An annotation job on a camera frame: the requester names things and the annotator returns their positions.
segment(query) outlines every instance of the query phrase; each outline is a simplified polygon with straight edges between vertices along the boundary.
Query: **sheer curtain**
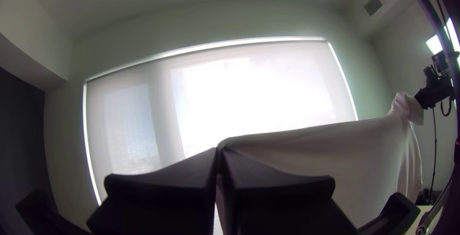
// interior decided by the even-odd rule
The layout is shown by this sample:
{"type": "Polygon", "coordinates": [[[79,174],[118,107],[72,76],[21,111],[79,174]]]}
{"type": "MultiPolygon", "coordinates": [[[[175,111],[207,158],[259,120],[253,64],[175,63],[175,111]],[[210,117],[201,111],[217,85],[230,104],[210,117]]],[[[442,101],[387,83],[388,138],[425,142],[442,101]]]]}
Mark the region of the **sheer curtain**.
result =
{"type": "Polygon", "coordinates": [[[243,134],[357,120],[330,44],[284,41],[195,51],[87,82],[94,182],[158,170],[243,134]]]}

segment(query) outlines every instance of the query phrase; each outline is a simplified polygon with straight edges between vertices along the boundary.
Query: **window shade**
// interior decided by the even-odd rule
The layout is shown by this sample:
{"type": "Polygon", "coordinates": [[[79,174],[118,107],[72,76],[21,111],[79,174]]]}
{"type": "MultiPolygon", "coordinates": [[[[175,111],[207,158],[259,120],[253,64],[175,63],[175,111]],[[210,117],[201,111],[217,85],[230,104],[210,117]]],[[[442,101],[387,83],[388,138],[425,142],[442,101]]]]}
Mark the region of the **window shade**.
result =
{"type": "Polygon", "coordinates": [[[230,136],[356,120],[330,44],[221,47],[87,82],[86,125],[97,193],[104,177],[158,170],[230,136]]]}

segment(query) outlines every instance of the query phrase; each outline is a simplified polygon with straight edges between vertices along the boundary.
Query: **wall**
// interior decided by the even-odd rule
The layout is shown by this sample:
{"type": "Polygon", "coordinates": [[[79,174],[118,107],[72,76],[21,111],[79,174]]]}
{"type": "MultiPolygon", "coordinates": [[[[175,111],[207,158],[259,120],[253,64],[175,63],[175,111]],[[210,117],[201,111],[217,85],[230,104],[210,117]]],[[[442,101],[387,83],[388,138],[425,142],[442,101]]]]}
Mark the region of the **wall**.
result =
{"type": "MultiPolygon", "coordinates": [[[[391,24],[375,36],[373,45],[393,92],[404,91],[415,95],[425,87],[423,69],[432,64],[431,52],[425,42],[434,35],[430,22],[415,0],[391,24]]],[[[453,144],[457,122],[455,108],[449,117],[443,117],[439,105],[435,107],[437,124],[437,165],[434,189],[442,190],[453,168],[453,144]]],[[[423,184],[430,187],[434,161],[434,128],[431,110],[425,111],[425,124],[414,126],[422,156],[423,184]]]]}
{"type": "Polygon", "coordinates": [[[54,205],[43,140],[45,92],[0,68],[0,97],[0,227],[8,235],[32,235],[15,205],[36,189],[54,205]]]}
{"type": "Polygon", "coordinates": [[[46,156],[60,213],[83,226],[97,207],[83,139],[85,76],[176,48],[289,35],[324,36],[332,43],[360,119],[388,112],[393,94],[372,47],[335,14],[274,2],[206,3],[146,14],[77,43],[69,81],[46,95],[46,156]]]}
{"type": "MultiPolygon", "coordinates": [[[[36,0],[0,0],[0,33],[46,69],[67,79],[73,43],[36,0]]],[[[17,64],[17,71],[28,71],[27,66],[17,64]]]]}

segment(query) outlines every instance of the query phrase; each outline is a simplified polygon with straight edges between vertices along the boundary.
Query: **bright window light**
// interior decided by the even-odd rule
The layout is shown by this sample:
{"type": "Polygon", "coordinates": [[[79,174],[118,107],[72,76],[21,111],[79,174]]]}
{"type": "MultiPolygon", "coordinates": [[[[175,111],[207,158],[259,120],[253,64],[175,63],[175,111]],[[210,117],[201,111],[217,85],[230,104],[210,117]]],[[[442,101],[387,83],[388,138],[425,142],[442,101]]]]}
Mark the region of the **bright window light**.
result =
{"type": "Polygon", "coordinates": [[[357,120],[323,38],[252,38],[165,54],[86,83],[85,141],[101,200],[110,173],[156,171],[231,136],[357,120]]]}
{"type": "MultiPolygon", "coordinates": [[[[447,27],[444,26],[444,30],[446,31],[446,33],[447,33],[447,30],[449,30],[449,34],[453,39],[452,43],[454,45],[454,50],[460,51],[459,39],[457,38],[457,33],[455,32],[454,24],[452,23],[452,20],[450,18],[447,21],[447,27]]],[[[439,41],[439,38],[437,37],[437,35],[430,38],[426,42],[426,45],[428,46],[428,48],[430,48],[433,55],[442,51],[441,42],[439,41]]]]}

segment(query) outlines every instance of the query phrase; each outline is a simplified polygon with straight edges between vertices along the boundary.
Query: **white cloth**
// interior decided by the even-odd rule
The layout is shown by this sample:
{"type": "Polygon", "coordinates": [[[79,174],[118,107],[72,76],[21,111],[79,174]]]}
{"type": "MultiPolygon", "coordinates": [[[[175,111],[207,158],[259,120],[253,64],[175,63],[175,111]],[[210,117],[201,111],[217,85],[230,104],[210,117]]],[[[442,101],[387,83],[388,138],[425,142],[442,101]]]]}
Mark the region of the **white cloth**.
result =
{"type": "Polygon", "coordinates": [[[223,140],[227,147],[283,172],[330,175],[333,199],[355,227],[377,217],[398,191],[415,202],[422,189],[420,151],[412,122],[423,109],[397,93],[387,116],[223,140]]]}

